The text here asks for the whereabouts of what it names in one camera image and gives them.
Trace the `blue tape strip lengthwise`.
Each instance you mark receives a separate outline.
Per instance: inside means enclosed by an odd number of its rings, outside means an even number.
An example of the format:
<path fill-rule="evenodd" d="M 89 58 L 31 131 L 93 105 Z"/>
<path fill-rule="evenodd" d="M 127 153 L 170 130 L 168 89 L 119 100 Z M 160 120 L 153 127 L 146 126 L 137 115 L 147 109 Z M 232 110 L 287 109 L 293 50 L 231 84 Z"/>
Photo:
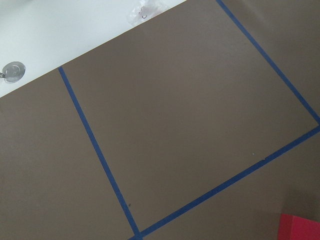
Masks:
<path fill-rule="evenodd" d="M 105 175 L 106 175 L 106 177 L 107 177 L 107 179 L 108 179 L 108 181 L 109 181 L 109 183 L 110 183 L 110 185 L 112 187 L 112 190 L 113 190 L 113 192 L 114 192 L 114 194 L 115 194 L 115 196 L 116 196 L 116 198 L 117 198 L 117 200 L 118 200 L 118 202 L 119 202 L 119 204 L 121 206 L 121 209 L 122 209 L 122 211 L 123 211 L 128 223 L 130 225 L 130 228 L 131 228 L 131 230 L 132 230 L 132 232 L 134 234 L 134 239 L 135 240 L 142 240 L 143 237 L 142 237 L 142 235 L 141 235 L 141 233 L 139 231 L 139 228 L 138 228 L 138 226 L 136 224 L 136 221 L 134 220 L 134 217 L 133 217 L 133 215 L 132 215 L 132 213 L 131 213 L 131 211 L 129 209 L 128 204 L 126 203 L 126 201 L 124 199 L 123 194 L 121 193 L 121 190 L 120 190 L 120 188 L 119 188 L 119 186 L 118 186 L 118 184 L 117 184 L 117 182 L 116 182 L 116 180 L 114 178 L 114 175 L 113 175 L 113 173 L 112 173 L 112 171 L 111 171 L 111 169 L 110 169 L 110 167 L 109 167 L 109 165 L 107 163 L 107 160 L 106 160 L 106 158 L 105 158 L 105 156 L 104 156 L 104 154 L 103 154 L 103 152 L 102 152 L 102 150 L 101 150 L 101 148 L 99 146 L 99 143 L 96 140 L 96 137 L 95 137 L 95 135 L 94 135 L 94 133 L 93 133 L 93 131 L 91 129 L 91 126 L 90 126 L 90 124 L 89 124 L 89 122 L 88 122 L 88 120 L 87 120 L 87 118 L 85 116 L 85 113 L 83 112 L 83 109 L 82 109 L 82 107 L 81 107 L 81 105 L 80 105 L 80 103 L 79 103 L 79 101 L 77 99 L 77 96 L 76 96 L 76 94 L 75 94 L 75 92 L 74 92 L 74 90 L 73 90 L 73 88 L 72 88 L 72 86 L 70 84 L 70 81 L 68 80 L 68 77 L 67 77 L 63 67 L 60 66 L 58 68 L 58 71 L 59 71 L 60 76 L 61 76 L 61 78 L 63 80 L 63 83 L 64 83 L 64 85 L 66 87 L 66 90 L 68 91 L 68 94 L 69 94 L 69 96 L 70 96 L 70 98 L 71 98 L 71 100 L 73 102 L 73 105 L 74 105 L 74 107 L 75 107 L 75 109 L 76 109 L 76 111 L 77 111 L 77 113 L 79 115 L 79 118 L 80 118 L 80 120 L 82 122 L 82 125 L 83 125 L 83 127 L 84 127 L 84 129 L 85 129 L 85 131 L 86 131 L 86 133 L 87 133 L 87 135 L 89 137 L 89 140 L 90 140 L 90 142 L 91 142 L 91 144 L 92 144 L 92 146 L 94 148 L 94 151 L 95 151 L 95 153 L 96 153 L 96 155 L 97 155 L 97 157 L 98 157 L 98 159 L 100 161 L 100 164 L 101 164 L 101 166 L 102 166 L 102 168 L 103 168 L 103 170 L 105 172 Z"/>

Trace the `blue tape strip crosswise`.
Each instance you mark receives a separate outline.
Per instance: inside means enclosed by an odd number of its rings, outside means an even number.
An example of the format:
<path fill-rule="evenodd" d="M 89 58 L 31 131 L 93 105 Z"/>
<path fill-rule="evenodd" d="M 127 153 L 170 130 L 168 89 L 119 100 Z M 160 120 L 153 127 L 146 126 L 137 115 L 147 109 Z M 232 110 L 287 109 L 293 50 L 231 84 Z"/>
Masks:
<path fill-rule="evenodd" d="M 258 169 L 262 168 L 263 166 L 267 165 L 268 163 L 272 162 L 276 158 L 282 156 L 283 154 L 287 153 L 288 151 L 292 150 L 296 146 L 302 144 L 306 140 L 310 139 L 311 137 L 315 136 L 320 132 L 320 127 L 317 126 L 312 130 L 308 131 L 307 133 L 303 134 L 302 136 L 298 137 L 297 139 L 293 140 L 292 142 L 288 143 L 287 145 L 281 147 L 277 151 L 273 152 L 272 154 L 268 155 L 264 159 L 258 161 L 257 163 L 251 165 L 250 167 L 246 168 L 245 170 L 241 171 L 240 173 L 234 175 L 233 177 L 229 178 L 225 182 L 221 183 L 220 185 L 216 186 L 215 188 L 211 189 L 210 191 L 206 192 L 205 194 L 201 195 L 200 197 L 196 198 L 195 200 L 189 202 L 185 206 L 179 208 L 178 210 L 174 211 L 173 213 L 169 214 L 168 216 L 164 217 L 163 219 L 157 221 L 156 223 L 152 224 L 151 226 L 147 227 L 141 232 L 141 237 L 144 238 L 149 234 L 155 232 L 156 230 L 160 229 L 161 227 L 167 225 L 168 223 L 172 222 L 173 220 L 177 219 L 178 217 L 184 215 L 191 209 L 199 206 L 200 204 L 204 203 L 208 199 L 212 198 L 213 196 L 217 195 L 218 193 L 224 191 L 225 189 L 229 188 L 231 185 L 239 182 L 240 180 L 244 179 L 248 175 L 252 174 L 253 172 L 257 171 Z"/>

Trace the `crumpled clear plastic piece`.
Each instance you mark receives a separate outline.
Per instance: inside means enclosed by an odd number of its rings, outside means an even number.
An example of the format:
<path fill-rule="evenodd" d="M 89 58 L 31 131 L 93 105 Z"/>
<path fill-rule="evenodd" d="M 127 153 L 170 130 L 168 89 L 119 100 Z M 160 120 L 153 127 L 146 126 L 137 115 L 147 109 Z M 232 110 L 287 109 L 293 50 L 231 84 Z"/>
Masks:
<path fill-rule="evenodd" d="M 140 25 L 162 12 L 157 0 L 139 0 L 129 13 L 127 20 L 132 26 Z"/>

